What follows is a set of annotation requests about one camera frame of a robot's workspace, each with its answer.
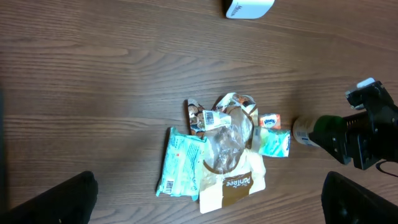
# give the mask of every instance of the pile of packages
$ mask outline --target pile of packages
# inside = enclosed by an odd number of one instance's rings
[[[290,130],[278,114],[258,115],[253,98],[228,93],[212,110],[188,100],[191,135],[171,128],[156,195],[200,198],[210,212],[264,190],[263,156],[287,157]]]

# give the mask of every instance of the brown wooden surface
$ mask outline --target brown wooden surface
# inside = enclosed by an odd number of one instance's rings
[[[225,19],[219,0],[0,0],[10,206],[84,170],[99,183],[95,224],[324,223],[331,170],[397,204],[397,179],[294,141],[288,159],[264,158],[264,191],[225,209],[155,196],[166,129],[187,133],[189,97],[209,108],[248,94],[283,128],[354,113],[344,92],[370,76],[398,100],[397,11],[396,0],[276,0],[245,21]]]

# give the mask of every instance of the blue packet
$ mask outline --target blue packet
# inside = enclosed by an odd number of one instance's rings
[[[290,130],[255,127],[252,149],[263,156],[288,157],[290,149]]]
[[[198,200],[207,138],[180,134],[171,128],[162,177],[157,187],[160,193],[173,197],[191,196]]]

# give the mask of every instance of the white label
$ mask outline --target white label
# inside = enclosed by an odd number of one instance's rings
[[[205,120],[205,131],[231,125],[231,116],[225,113],[204,110],[203,118]]]

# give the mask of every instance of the wire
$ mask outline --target wire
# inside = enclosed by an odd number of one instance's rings
[[[378,162],[378,163],[376,164],[376,168],[377,168],[380,172],[382,172],[382,173],[391,175],[391,176],[393,176],[393,177],[398,177],[398,175],[391,174],[391,173],[386,172],[386,171],[384,171],[384,170],[381,169],[381,164],[383,164],[383,163],[385,163],[385,162],[392,162],[392,161],[382,161],[382,162]]]

